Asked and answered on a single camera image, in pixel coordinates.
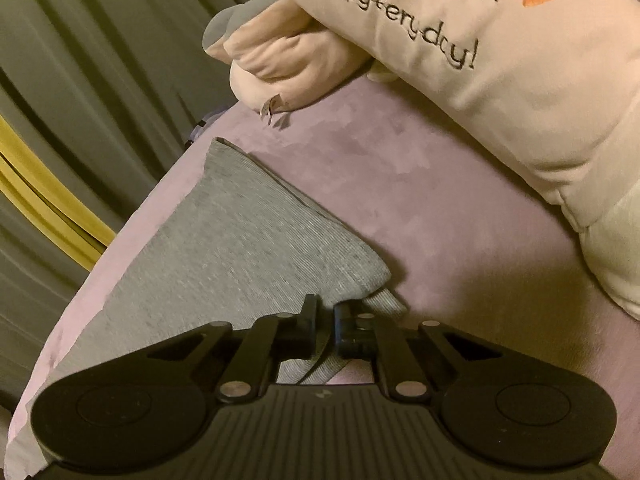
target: yellow fabric strip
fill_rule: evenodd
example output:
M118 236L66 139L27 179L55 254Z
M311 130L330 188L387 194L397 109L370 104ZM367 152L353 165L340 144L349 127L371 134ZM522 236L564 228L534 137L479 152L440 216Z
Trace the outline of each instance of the yellow fabric strip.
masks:
M87 270L93 268L115 237L1 116L0 191L49 240Z

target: stuffed animal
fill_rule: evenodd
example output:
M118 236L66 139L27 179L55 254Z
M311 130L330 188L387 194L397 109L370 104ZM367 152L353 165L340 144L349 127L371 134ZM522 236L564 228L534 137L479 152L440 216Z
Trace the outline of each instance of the stuffed animal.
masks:
M638 0L295 1L559 205L640 319Z
M238 100L270 121L323 97L370 60L293 0L249 0L219 12L202 46L231 65Z

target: white plush fabric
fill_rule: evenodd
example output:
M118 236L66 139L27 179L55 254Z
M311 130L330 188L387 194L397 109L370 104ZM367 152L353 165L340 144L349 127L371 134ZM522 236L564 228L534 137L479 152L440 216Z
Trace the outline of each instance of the white plush fabric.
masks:
M296 2L562 206L591 270L640 319L640 2Z

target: pink mattress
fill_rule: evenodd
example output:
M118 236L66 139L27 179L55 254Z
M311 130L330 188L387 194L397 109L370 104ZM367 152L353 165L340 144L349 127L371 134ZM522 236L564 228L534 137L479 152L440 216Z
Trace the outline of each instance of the pink mattress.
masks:
M618 408L603 465L640 480L640 323L601 292L558 212L402 82L357 79L266 123L236 105L197 140L105 252L51 333L11 423L5 473L42 457L28 409L127 266L202 175L225 137L353 228L385 259L410 307L599 382ZM332 382L367 379L359 364Z

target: bed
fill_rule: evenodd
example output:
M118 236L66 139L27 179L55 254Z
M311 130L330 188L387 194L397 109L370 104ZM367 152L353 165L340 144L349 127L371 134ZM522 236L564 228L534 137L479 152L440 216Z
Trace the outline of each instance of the bed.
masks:
M56 366L127 267L202 177L216 137L254 156L374 248L410 308L408 326L437 319L601 384L618 409L602 463L620 480L640 480L640 323L600 290L558 211L417 91L364 76L271 125L237 104L204 130L50 334L8 431L8 480L43 465L28 427L33 397L56 378ZM331 380L368 378L354 362Z

